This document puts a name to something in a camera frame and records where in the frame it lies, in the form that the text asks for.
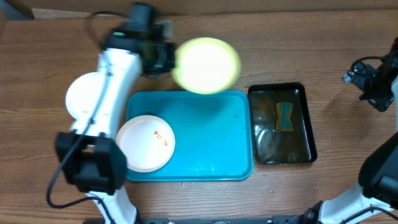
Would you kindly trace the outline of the green yellow sponge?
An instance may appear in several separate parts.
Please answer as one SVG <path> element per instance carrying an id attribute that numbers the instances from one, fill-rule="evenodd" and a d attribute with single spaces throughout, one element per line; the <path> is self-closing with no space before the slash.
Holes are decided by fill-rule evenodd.
<path id="1" fill-rule="evenodd" d="M 293 131 L 292 111 L 293 104 L 290 102 L 279 102 L 275 105 L 276 131 Z"/>

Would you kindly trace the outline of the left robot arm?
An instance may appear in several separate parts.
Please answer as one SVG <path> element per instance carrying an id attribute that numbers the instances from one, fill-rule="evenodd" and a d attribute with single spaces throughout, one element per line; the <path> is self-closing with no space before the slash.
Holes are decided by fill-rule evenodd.
<path id="1" fill-rule="evenodd" d="M 116 145 L 120 119 L 131 87 L 141 75 L 158 75 L 175 66 L 175 45 L 160 28 L 151 31 L 114 29 L 104 42 L 96 72 L 76 79 L 66 104 L 74 117 L 70 131 L 58 133 L 55 151 L 60 165 L 46 193 L 52 208 L 52 188 L 63 173 L 69 184 L 85 193 L 83 201 L 98 206 L 102 223 L 137 223 L 137 209 L 124 187 L 127 160 Z"/>

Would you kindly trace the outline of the yellow-green plate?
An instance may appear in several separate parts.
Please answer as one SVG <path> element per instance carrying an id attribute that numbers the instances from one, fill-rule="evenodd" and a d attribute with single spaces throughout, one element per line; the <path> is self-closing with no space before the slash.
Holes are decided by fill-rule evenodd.
<path id="1" fill-rule="evenodd" d="M 201 95 L 227 90 L 240 73 L 237 51 L 227 42 L 211 37 L 194 38 L 180 45 L 171 71 L 180 87 Z"/>

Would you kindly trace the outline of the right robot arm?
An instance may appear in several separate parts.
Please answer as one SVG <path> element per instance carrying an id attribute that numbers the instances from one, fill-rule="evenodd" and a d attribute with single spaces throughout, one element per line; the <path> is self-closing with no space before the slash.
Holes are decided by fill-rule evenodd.
<path id="1" fill-rule="evenodd" d="M 366 100 L 380 112 L 397 102 L 397 42 L 388 54 L 378 56 L 380 66 L 366 64 L 359 58 L 344 74 L 345 83 L 353 83 Z M 358 184 L 338 197 L 320 201 L 304 214 L 288 220 L 289 223 L 359 223 L 377 213 L 393 219 L 397 209 L 397 134 L 393 134 L 376 149 L 361 166 Z"/>

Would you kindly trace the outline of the white plate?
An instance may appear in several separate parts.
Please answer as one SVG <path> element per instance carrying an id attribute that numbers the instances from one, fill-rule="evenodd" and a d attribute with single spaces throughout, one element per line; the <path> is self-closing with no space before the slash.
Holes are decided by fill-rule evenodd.
<path id="1" fill-rule="evenodd" d="M 103 88 L 104 75 L 86 73 L 77 78 L 67 90 L 65 104 L 69 114 L 76 120 L 93 113 Z"/>
<path id="2" fill-rule="evenodd" d="M 121 127 L 116 144 L 126 156 L 128 169 L 152 172 L 166 165 L 173 156 L 175 135 L 163 119 L 142 115 Z"/>

